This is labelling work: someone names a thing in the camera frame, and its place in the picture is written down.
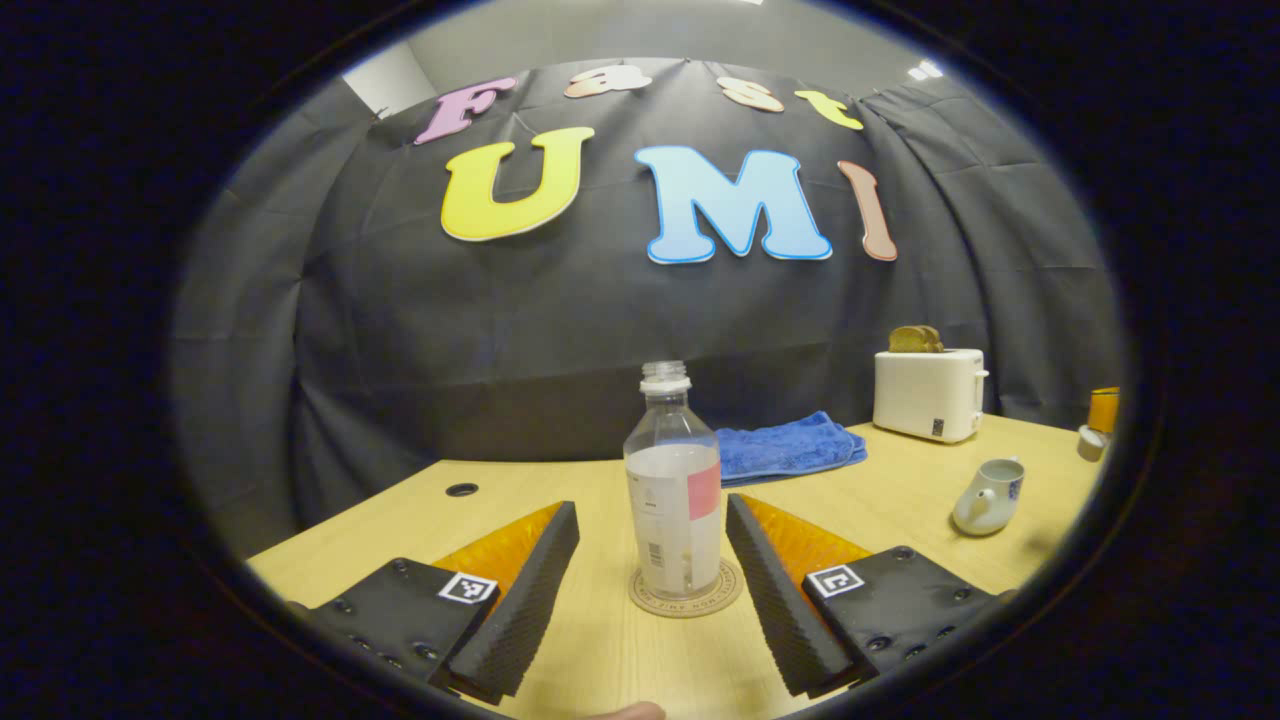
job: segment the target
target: blue letter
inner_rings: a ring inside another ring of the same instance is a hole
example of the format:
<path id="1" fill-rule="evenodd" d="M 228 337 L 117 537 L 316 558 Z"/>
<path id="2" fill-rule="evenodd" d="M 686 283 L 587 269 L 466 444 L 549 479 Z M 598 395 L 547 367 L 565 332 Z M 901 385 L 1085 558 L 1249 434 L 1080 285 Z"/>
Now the blue letter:
<path id="1" fill-rule="evenodd" d="M 800 191 L 800 161 L 790 155 L 748 152 L 737 182 L 692 147 L 645 147 L 636 161 L 649 165 L 658 186 L 660 233 L 649 243 L 654 263 L 701 263 L 716 254 L 716 241 L 698 232 L 694 206 L 739 258 L 751 250 L 760 210 L 769 217 L 769 233 L 760 241 L 767 254 L 781 260 L 831 258 L 831 242 L 818 233 Z"/>

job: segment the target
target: white teapot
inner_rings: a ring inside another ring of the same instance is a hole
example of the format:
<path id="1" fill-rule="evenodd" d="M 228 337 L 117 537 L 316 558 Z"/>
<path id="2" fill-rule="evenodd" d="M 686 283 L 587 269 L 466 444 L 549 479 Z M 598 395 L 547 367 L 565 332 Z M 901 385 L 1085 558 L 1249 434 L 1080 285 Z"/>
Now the white teapot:
<path id="1" fill-rule="evenodd" d="M 951 511 L 956 528 L 970 536 L 989 536 L 1009 524 L 1025 474 L 1016 455 L 983 462 Z"/>

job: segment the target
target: table grommet hole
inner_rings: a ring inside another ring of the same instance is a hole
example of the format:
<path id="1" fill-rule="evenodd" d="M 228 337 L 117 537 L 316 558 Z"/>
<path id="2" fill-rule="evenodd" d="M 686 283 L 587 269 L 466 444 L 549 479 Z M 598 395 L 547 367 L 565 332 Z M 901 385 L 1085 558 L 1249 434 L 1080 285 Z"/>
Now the table grommet hole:
<path id="1" fill-rule="evenodd" d="M 466 497 L 477 489 L 480 489 L 480 486 L 475 483 L 458 483 L 444 488 L 444 495 L 449 497 Z"/>

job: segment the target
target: blue towel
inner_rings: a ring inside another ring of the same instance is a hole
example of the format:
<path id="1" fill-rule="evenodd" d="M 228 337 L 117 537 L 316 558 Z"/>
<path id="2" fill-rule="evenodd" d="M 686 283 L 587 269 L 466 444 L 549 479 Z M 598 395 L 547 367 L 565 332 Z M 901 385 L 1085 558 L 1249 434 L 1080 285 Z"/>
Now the blue towel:
<path id="1" fill-rule="evenodd" d="M 739 487 L 819 473 L 867 460 L 867 441 L 818 411 L 803 420 L 758 430 L 716 430 L 721 486 Z"/>

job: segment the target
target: gray wall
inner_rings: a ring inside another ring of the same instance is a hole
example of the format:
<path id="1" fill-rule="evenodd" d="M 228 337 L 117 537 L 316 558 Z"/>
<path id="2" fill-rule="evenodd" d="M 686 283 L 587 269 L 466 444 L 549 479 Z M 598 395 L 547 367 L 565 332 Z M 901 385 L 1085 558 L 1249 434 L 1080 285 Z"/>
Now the gray wall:
<path id="1" fill-rule="evenodd" d="M 448 92 L 593 58 L 691 58 L 776 72 L 854 97 L 910 79 L 918 50 L 835 6 L 799 0 L 493 0 L 412 35 Z"/>

